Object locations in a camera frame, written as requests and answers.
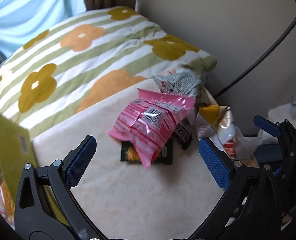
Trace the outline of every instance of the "dark green snack package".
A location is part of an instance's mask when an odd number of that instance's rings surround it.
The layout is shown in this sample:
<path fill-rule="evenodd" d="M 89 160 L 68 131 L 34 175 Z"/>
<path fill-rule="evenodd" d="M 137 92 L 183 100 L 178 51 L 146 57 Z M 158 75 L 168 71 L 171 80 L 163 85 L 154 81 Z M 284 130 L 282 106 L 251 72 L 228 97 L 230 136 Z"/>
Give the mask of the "dark green snack package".
<path fill-rule="evenodd" d="M 153 163 L 163 163 L 166 165 L 172 165 L 173 156 L 173 139 L 170 138 L 164 148 L 157 155 Z M 120 160 L 122 162 L 141 163 L 138 153 L 131 142 L 121 142 L 121 155 Z"/>

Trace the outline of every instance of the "black cable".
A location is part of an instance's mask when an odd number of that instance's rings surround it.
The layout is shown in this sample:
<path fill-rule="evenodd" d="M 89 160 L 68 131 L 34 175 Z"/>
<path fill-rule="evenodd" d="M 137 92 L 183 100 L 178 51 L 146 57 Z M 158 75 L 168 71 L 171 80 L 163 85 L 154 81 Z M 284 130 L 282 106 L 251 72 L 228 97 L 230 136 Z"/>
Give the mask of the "black cable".
<path fill-rule="evenodd" d="M 292 21 L 292 23 L 288 26 L 288 28 L 284 31 L 284 33 L 278 38 L 278 40 L 253 64 L 251 65 L 244 73 L 242 73 L 238 78 L 236 78 L 233 82 L 231 82 L 228 86 L 224 87 L 221 91 L 219 91 L 214 98 L 221 96 L 228 89 L 230 89 L 233 85 L 239 82 L 242 78 L 244 78 L 250 71 L 252 71 L 255 67 L 257 67 L 265 58 L 272 53 L 278 45 L 287 37 L 287 35 L 292 31 L 292 29 L 296 26 L 296 17 Z"/>

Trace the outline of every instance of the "light blue curtain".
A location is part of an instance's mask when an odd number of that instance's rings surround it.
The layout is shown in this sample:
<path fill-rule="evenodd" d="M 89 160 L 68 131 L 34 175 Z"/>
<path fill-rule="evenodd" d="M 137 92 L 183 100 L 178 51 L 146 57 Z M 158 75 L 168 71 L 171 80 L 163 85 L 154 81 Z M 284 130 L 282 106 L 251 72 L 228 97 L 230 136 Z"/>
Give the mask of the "light blue curtain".
<path fill-rule="evenodd" d="M 1 0 L 0 57 L 73 15 L 86 11 L 84 0 Z"/>

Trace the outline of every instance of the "bed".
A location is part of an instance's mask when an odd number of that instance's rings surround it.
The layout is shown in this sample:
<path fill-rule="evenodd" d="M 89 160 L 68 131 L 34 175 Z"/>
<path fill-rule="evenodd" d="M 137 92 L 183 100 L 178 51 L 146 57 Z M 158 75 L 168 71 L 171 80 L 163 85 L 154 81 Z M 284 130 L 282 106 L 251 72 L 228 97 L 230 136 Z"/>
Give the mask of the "bed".
<path fill-rule="evenodd" d="M 97 139 L 72 193 L 109 238 L 185 238 L 223 193 L 200 158 L 193 127 L 190 150 L 174 144 L 174 164 L 148 170 L 121 163 L 121 144 L 108 136 L 137 88 L 158 91 L 150 77 L 179 66 L 201 76 L 216 59 L 133 9 L 115 7 L 45 30 L 0 67 L 0 113 L 28 129 L 40 166 L 63 159 L 86 135 Z"/>
<path fill-rule="evenodd" d="M 0 113 L 31 138 L 174 67 L 198 74 L 216 59 L 131 8 L 88 11 L 45 30 L 0 67 Z"/>

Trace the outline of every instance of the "blanket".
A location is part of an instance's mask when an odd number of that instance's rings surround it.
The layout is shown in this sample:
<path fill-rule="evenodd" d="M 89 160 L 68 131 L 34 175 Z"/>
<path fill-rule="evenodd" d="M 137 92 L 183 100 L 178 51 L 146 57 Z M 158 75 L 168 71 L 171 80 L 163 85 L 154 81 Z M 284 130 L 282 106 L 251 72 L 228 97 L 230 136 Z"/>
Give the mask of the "blanket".
<path fill-rule="evenodd" d="M 174 67 L 216 59 L 128 7 L 88 11 L 40 33 L 0 67 L 0 113 L 35 138 L 74 114 Z"/>

